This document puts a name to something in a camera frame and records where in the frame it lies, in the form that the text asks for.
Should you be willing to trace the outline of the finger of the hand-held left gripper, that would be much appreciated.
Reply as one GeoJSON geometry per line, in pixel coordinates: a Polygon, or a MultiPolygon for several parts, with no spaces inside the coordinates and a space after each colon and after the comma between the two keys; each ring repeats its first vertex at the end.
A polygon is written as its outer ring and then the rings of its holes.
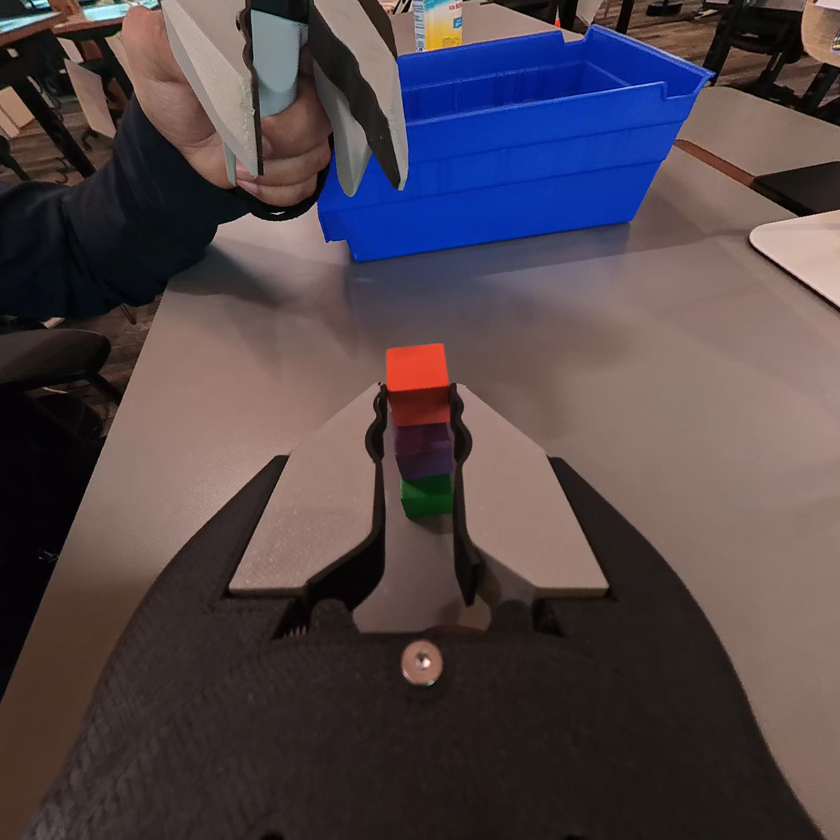
{"type": "Polygon", "coordinates": [[[371,157],[401,191],[408,140],[389,14],[376,1],[311,2],[308,47],[344,194],[358,192],[371,157]]]}
{"type": "Polygon", "coordinates": [[[249,42],[239,24],[246,2],[163,1],[172,53],[223,144],[227,178],[237,186],[237,163],[261,171],[259,106],[249,42]]]}

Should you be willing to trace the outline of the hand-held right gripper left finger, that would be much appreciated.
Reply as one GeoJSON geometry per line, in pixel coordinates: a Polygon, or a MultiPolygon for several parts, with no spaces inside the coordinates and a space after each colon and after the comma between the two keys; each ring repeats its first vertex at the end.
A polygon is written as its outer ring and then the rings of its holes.
{"type": "Polygon", "coordinates": [[[372,384],[291,450],[229,591],[365,599],[385,567],[387,400],[372,384]]]}

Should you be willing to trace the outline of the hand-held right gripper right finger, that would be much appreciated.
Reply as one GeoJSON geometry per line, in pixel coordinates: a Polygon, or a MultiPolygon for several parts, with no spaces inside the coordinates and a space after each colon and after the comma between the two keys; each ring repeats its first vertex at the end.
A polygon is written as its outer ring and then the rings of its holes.
{"type": "Polygon", "coordinates": [[[463,384],[455,438],[455,575],[464,602],[603,596],[608,583],[545,451],[463,384]]]}

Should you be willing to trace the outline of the green wooden cube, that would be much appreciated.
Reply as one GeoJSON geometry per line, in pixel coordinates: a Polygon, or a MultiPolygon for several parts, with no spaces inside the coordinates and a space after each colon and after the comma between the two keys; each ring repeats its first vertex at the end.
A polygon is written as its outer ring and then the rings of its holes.
{"type": "Polygon", "coordinates": [[[452,476],[443,474],[421,479],[400,477],[400,498],[409,519],[449,515],[454,509],[452,476]]]}

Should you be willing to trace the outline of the purple wooden cube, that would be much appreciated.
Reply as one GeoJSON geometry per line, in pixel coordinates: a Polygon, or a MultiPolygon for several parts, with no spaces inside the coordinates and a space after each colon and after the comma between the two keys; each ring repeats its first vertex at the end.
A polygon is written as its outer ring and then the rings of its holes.
{"type": "Polygon", "coordinates": [[[453,444],[447,423],[395,426],[395,461],[400,477],[416,481],[449,475],[453,444]]]}

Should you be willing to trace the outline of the orange wooden cube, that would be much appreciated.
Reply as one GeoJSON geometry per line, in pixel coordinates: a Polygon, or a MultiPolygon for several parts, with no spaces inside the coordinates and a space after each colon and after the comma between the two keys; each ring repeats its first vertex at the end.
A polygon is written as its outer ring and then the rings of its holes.
{"type": "Polygon", "coordinates": [[[449,423],[450,380],[442,343],[390,348],[385,353],[385,368],[394,425],[449,423]]]}

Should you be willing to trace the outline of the blue plastic bin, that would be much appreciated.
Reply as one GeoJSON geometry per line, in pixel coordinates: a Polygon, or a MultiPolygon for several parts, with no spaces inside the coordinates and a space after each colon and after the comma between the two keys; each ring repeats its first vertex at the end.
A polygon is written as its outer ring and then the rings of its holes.
{"type": "Polygon", "coordinates": [[[398,59],[409,171],[332,164],[325,240],[356,261],[631,221],[711,72],[634,38],[559,28],[398,59]]]}

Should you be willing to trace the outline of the person's left forearm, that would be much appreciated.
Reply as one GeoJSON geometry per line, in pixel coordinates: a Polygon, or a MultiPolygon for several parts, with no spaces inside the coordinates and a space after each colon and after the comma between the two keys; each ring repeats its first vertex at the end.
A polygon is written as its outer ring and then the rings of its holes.
{"type": "Polygon", "coordinates": [[[246,215],[204,180],[133,98],[112,158],[76,185],[2,183],[1,313],[86,319],[152,302],[246,215]]]}

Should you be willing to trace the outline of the grey desk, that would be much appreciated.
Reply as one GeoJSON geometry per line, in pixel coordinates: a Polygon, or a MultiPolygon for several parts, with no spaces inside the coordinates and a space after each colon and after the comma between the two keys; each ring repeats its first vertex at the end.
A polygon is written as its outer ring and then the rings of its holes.
{"type": "Polygon", "coordinates": [[[2,838],[173,555],[387,348],[433,342],[670,563],[838,838],[838,314],[748,244],[783,217],[673,149],[624,226],[367,264],[315,213],[223,226],[162,298],[5,692],[2,838]]]}

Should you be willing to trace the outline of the wooden background desk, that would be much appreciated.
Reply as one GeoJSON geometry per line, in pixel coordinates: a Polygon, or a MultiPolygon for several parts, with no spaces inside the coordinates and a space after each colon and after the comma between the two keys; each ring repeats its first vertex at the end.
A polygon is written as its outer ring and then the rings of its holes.
{"type": "Polygon", "coordinates": [[[96,168],[36,86],[53,70],[49,61],[56,44],[53,28],[62,19],[59,13],[2,18],[1,87],[15,91],[65,161],[87,178],[96,168]]]}

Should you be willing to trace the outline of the person's left hand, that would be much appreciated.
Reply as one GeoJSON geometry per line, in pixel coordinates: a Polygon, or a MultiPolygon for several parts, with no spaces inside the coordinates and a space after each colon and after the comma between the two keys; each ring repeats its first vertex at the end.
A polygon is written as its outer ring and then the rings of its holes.
{"type": "MultiPolygon", "coordinates": [[[[229,189],[223,143],[172,54],[160,11],[134,6],[122,24],[122,42],[143,113],[202,178],[229,189]]],[[[237,184],[273,207],[292,207],[317,190],[332,151],[331,123],[312,72],[308,47],[300,53],[297,97],[283,112],[262,119],[264,171],[237,163],[237,184]]]]}

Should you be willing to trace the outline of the disinfecting wipes canister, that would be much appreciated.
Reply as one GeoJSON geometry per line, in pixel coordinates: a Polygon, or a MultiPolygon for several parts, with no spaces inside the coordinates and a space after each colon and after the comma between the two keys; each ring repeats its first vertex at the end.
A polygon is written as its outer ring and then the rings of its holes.
{"type": "Polygon", "coordinates": [[[413,22],[419,53],[463,44],[462,1],[413,1],[413,22]]]}

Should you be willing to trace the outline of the black office chair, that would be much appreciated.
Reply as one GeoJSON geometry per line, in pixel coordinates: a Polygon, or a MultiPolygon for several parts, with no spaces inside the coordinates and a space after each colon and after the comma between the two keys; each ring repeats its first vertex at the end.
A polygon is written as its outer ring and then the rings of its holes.
{"type": "Polygon", "coordinates": [[[26,436],[48,451],[80,448],[91,441],[92,437],[64,423],[30,393],[85,382],[119,406],[123,388],[102,375],[110,353],[110,341],[87,330],[34,329],[2,334],[2,436],[26,436]]]}
{"type": "Polygon", "coordinates": [[[718,83],[733,49],[753,56],[765,56],[768,63],[759,76],[737,85],[736,89],[803,113],[819,113],[826,94],[837,79],[834,70],[819,66],[813,81],[801,96],[779,83],[782,69],[805,56],[802,43],[805,5],[805,1],[728,2],[721,10],[714,37],[702,63],[712,73],[710,85],[714,87],[718,83]]]}

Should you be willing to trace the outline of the white folding stand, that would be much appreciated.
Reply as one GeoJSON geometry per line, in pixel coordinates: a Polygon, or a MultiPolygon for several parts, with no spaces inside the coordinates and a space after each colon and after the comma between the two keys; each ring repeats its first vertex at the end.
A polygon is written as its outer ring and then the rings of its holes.
{"type": "Polygon", "coordinates": [[[751,246],[819,297],[839,308],[839,211],[763,224],[751,246]]]}

